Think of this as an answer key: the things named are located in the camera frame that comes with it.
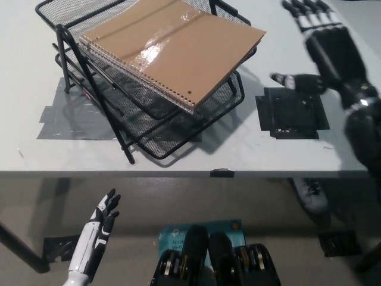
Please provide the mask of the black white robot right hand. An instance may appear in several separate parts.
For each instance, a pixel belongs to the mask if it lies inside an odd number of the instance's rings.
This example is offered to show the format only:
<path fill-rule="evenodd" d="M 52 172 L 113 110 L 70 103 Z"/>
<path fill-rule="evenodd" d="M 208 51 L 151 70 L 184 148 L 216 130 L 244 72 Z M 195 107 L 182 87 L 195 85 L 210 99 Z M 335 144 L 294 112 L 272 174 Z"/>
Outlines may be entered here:
<path fill-rule="evenodd" d="M 321 83 L 341 95 L 378 97 L 349 29 L 323 1 L 282 1 L 294 18 Z"/>

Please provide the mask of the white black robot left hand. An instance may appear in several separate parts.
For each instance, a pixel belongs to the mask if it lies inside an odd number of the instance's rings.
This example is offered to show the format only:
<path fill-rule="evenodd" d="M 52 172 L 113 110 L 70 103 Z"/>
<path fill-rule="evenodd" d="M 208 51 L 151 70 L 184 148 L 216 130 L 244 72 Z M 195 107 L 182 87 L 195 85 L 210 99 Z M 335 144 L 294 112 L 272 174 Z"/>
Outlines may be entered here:
<path fill-rule="evenodd" d="M 108 244 L 115 219 L 119 215 L 115 208 L 120 198 L 121 195 L 117 194 L 113 188 L 96 206 L 78 239 L 65 285 L 92 283 Z"/>

